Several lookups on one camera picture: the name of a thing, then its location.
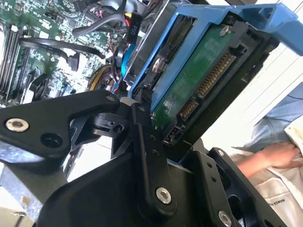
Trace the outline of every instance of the white cloth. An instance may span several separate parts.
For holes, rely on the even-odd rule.
[[[286,127],[285,132],[302,153],[303,116]],[[230,154],[235,163],[249,155],[253,153],[238,149]],[[294,161],[303,162],[302,155]],[[303,167],[268,168],[250,177],[249,181],[288,227],[303,227]]]

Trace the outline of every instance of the person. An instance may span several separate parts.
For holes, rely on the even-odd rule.
[[[284,130],[299,118],[303,118],[303,82],[254,126],[251,140],[232,156],[288,227],[303,226],[303,150]]]

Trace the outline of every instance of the blue cable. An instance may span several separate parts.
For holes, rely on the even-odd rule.
[[[134,48],[135,48],[135,44],[131,44],[123,56],[123,60],[122,60],[122,64],[121,64],[122,79],[124,79],[124,77],[126,76],[127,63],[134,51]],[[113,90],[116,90],[118,85],[119,85],[119,82],[114,85]]]

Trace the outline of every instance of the jeans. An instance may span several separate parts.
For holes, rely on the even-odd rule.
[[[302,115],[303,82],[254,126],[251,140],[241,149],[258,152],[270,144],[290,141],[284,128]]]

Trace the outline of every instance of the hand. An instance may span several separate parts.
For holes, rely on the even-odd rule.
[[[264,156],[264,164],[267,167],[295,168],[303,166],[301,162],[292,161],[300,153],[300,150],[290,142],[271,144],[259,153]]]

